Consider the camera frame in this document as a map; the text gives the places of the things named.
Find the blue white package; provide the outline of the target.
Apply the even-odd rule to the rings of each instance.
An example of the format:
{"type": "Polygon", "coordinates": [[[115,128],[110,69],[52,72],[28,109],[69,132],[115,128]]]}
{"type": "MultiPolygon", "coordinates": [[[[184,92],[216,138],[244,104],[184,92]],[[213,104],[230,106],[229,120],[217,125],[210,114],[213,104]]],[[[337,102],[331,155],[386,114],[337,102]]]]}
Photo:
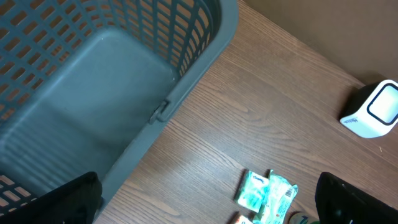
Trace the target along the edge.
{"type": "Polygon", "coordinates": [[[267,197],[269,179],[251,170],[247,170],[238,187],[234,201],[253,212],[258,213],[267,197]]]}

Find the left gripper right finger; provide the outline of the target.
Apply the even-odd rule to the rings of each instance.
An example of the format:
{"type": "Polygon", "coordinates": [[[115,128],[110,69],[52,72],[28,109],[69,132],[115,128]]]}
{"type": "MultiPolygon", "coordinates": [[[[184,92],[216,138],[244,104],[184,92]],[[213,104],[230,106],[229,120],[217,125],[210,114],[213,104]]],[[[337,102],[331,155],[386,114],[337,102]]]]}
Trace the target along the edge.
{"type": "Polygon", "coordinates": [[[315,191],[321,224],[397,224],[397,210],[361,189],[322,172],[315,191]]]}

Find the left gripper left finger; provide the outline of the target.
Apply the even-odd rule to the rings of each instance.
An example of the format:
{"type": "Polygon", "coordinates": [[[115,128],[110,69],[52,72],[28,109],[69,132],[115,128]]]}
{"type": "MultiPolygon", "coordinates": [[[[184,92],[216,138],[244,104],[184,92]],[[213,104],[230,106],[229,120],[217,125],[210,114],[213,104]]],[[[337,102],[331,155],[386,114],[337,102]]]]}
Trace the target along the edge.
{"type": "Polygon", "coordinates": [[[102,184],[87,172],[27,205],[1,217],[1,224],[91,224],[102,205],[102,184]]]}

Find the orange tissue pack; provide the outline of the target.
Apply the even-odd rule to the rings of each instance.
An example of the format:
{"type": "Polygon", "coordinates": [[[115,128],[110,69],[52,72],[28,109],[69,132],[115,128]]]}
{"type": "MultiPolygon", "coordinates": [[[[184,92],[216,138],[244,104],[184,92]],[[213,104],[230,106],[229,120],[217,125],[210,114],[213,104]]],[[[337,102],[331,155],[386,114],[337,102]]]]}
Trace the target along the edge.
{"type": "Polygon", "coordinates": [[[253,224],[247,217],[241,214],[237,214],[231,221],[230,224],[253,224]]]}

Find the green lid jar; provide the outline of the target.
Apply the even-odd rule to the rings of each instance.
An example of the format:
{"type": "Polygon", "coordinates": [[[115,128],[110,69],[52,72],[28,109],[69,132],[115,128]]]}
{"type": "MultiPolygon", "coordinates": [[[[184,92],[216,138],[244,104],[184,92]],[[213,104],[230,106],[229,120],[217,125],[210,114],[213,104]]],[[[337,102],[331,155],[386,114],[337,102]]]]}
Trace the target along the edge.
{"type": "Polygon", "coordinates": [[[290,217],[288,224],[320,224],[320,222],[318,218],[305,212],[297,212],[290,217]]]}

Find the teal wipes pack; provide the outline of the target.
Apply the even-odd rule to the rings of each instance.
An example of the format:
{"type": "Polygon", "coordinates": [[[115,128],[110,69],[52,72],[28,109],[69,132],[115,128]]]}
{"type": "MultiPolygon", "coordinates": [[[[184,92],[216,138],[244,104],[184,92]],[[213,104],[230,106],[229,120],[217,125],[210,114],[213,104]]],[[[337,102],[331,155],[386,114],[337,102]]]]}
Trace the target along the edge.
{"type": "Polygon", "coordinates": [[[284,218],[299,188],[270,170],[266,201],[252,219],[253,224],[283,224],[284,218]]]}

